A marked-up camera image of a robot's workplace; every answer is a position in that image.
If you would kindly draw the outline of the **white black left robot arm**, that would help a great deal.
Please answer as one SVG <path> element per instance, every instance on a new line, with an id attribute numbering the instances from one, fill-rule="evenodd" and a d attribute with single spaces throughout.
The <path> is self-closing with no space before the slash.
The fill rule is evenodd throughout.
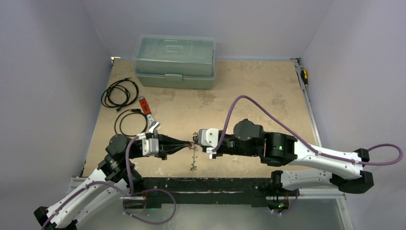
<path id="1" fill-rule="evenodd" d="M 49 207 L 39 207 L 34 216 L 43 230 L 76 230 L 78 224 L 113 199 L 166 193 L 147 187 L 131 159 L 154 156 L 163 160 L 192 143 L 161 134 L 141 133 L 133 138 L 117 134 L 106 147 L 106 156 L 87 179 L 66 197 Z"/>

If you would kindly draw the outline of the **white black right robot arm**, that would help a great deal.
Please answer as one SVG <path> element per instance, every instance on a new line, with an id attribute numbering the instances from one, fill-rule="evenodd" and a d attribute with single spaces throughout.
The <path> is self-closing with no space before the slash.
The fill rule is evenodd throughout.
<path id="1" fill-rule="evenodd" d="M 272 167 L 296 165 L 305 171 L 274 171 L 269 189 L 275 195 L 301 187 L 336 187 L 349 194 L 363 194 L 374 186 L 373 175 L 363 169 L 369 161 L 366 149 L 342 152 L 304 144 L 291 135 L 266 132 L 263 126 L 248 119 L 238 122 L 233 134 L 221 138 L 223 130 L 200 129 L 193 135 L 195 144 L 211 159 L 224 154 L 259 157 L 260 162 Z"/>

